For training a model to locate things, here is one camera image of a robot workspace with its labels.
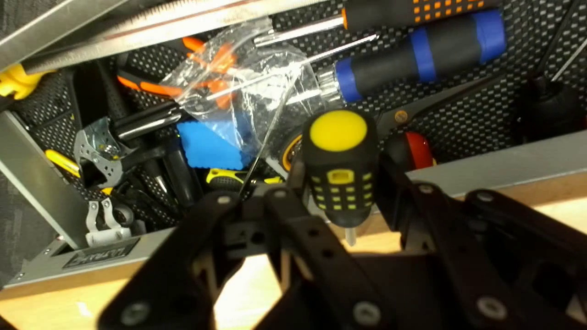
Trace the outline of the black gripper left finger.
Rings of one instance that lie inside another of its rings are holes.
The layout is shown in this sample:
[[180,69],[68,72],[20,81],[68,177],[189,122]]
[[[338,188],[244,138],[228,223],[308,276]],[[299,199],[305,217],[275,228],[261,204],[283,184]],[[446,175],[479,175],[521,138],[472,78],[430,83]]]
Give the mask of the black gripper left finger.
[[98,330],[215,330],[224,285],[264,252],[263,217],[261,199],[206,195],[105,307]]

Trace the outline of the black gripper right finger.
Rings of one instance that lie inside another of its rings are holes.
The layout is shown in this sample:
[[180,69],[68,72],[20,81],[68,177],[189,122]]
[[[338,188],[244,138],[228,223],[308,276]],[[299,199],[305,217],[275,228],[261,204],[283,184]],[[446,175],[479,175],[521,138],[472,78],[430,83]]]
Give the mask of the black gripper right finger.
[[387,179],[389,256],[351,256],[288,190],[264,204],[292,278],[275,314],[297,330],[585,330],[585,237],[496,191]]

